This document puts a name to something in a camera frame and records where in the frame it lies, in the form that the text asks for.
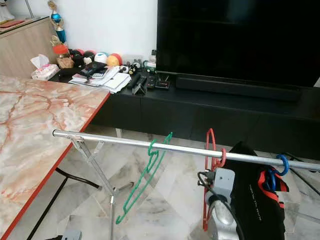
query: black tv screen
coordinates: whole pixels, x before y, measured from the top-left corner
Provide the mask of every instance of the black tv screen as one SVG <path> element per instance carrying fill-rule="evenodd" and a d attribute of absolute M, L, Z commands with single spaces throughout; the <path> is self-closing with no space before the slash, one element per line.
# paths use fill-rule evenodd
<path fill-rule="evenodd" d="M 158 0 L 160 72 L 312 87 L 319 0 Z"/>

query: white wall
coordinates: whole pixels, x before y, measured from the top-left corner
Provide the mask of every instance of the white wall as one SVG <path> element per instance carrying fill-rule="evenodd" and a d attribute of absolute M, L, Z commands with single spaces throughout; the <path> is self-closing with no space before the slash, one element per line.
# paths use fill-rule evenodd
<path fill-rule="evenodd" d="M 49 16 L 47 0 L 28 0 L 35 16 Z M 158 0 L 56 0 L 69 48 L 149 58 L 157 46 Z M 25 0 L 9 0 L 13 15 L 29 15 Z"/>

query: marble floor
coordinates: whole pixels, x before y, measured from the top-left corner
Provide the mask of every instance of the marble floor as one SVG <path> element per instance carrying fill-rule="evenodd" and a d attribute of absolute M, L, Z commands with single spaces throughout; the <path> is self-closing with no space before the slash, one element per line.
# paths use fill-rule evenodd
<path fill-rule="evenodd" d="M 90 125 L 87 133 L 116 136 L 114 128 Z M 134 131 L 123 131 L 123 138 L 157 142 L 164 136 Z M 203 142 L 173 138 L 174 145 L 204 148 Z M 95 144 L 88 142 L 90 149 Z M 229 146 L 218 146 L 218 149 Z M 257 152 L 262 157 L 275 157 L 273 153 Z M 136 182 L 148 158 L 145 148 L 105 144 L 103 160 L 99 164 L 111 184 L 121 187 Z M 59 168 L 76 176 L 100 184 L 95 171 L 77 150 L 72 148 Z M 197 186 L 197 172 L 204 169 L 204 157 L 167 152 L 150 185 L 123 221 L 115 225 L 116 240 L 206 240 L 201 230 L 203 188 Z M 320 173 L 299 170 L 299 173 L 320 189 Z M 9 240 L 24 240 L 41 213 L 62 183 L 64 177 L 54 172 L 19 221 Z M 288 173 L 285 182 L 290 193 L 281 194 L 285 202 L 285 238 L 287 240 L 318 240 L 320 235 L 320 197 L 295 174 Z M 115 217 L 122 215 L 122 205 L 129 189 L 116 198 Z M 109 195 L 87 184 L 69 179 L 51 207 L 33 240 L 46 240 L 62 235 L 66 229 L 82 232 L 83 240 L 106 240 L 109 232 Z"/>

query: marble table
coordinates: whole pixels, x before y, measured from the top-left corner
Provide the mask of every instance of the marble table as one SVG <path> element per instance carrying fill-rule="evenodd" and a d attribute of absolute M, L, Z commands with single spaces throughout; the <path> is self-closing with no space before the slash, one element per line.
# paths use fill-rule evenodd
<path fill-rule="evenodd" d="M 71 148 L 52 131 L 84 131 L 109 95 L 105 89 L 0 75 L 1 240 Z"/>

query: remote control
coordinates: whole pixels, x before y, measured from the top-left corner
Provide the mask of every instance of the remote control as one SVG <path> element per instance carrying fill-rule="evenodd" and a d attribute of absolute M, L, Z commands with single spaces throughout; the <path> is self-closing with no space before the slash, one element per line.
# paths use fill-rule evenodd
<path fill-rule="evenodd" d="M 140 79 L 141 75 L 140 73 L 137 73 L 136 75 L 131 77 L 131 80 L 129 81 L 128 85 L 126 86 L 128 89 L 133 89 L 138 80 Z"/>

